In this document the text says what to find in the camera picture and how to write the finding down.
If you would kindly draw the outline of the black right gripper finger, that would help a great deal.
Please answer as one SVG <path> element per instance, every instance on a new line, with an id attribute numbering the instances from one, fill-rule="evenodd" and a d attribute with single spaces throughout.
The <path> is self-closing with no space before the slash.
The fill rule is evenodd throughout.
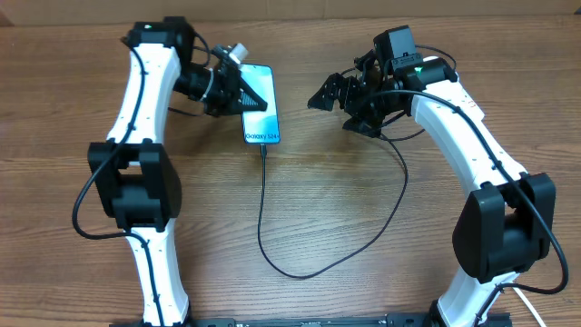
<path id="1" fill-rule="evenodd" d="M 342 126 L 346 131 L 350 131 L 356 134 L 361 134 L 364 136 L 376 136 L 377 131 L 370 127 L 365 121 L 352 116 L 349 118 Z"/>
<path id="2" fill-rule="evenodd" d="M 348 78 L 339 73 L 331 74 L 321 88 L 309 99 L 307 107 L 323 111 L 332 111 L 335 102 L 340 109 L 345 108 L 348 90 Z"/>

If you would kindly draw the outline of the Samsung Galaxy smartphone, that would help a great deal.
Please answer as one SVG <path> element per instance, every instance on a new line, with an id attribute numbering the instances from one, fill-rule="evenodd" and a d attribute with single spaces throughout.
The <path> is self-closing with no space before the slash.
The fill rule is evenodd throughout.
<path id="1" fill-rule="evenodd" d="M 241 94 L 243 138 L 247 144 L 278 144 L 281 133 L 273 71 L 267 65 L 243 64 Z"/>

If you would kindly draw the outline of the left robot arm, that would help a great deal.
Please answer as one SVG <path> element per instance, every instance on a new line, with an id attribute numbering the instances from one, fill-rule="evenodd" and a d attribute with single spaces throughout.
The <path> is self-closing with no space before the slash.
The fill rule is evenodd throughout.
<path id="1" fill-rule="evenodd" d="M 202 36 L 182 16 L 137 22 L 123 37 L 130 51 L 130 74 L 120 112 L 101 143 L 90 144 L 91 175 L 74 202 L 73 227 L 81 203 L 97 189 L 103 210 L 130 245 L 143 293 L 139 326 L 191 326 L 192 305 L 183 287 L 175 246 L 175 224 L 182 208 L 182 184 L 164 148 L 172 94 L 204 106 L 213 117 L 263 112 L 268 105 L 242 78 L 248 54 L 242 44 L 202 45 L 216 65 L 196 64 L 195 41 Z"/>

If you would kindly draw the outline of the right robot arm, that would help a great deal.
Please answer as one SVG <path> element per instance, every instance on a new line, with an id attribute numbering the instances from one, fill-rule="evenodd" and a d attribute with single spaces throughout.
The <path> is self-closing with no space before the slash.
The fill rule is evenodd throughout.
<path id="1" fill-rule="evenodd" d="M 425 313 L 391 313 L 390 326 L 508 326 L 490 307 L 505 287 L 550 246 L 556 189 L 530 174 L 484 125 L 482 110 L 462 86 L 452 57 L 430 56 L 407 26 L 389 29 L 355 60 L 356 74 L 330 75 L 311 108 L 339 107 L 346 130 L 378 138 L 402 115 L 434 140 L 457 175 L 466 201 L 452 235 L 458 271 Z"/>

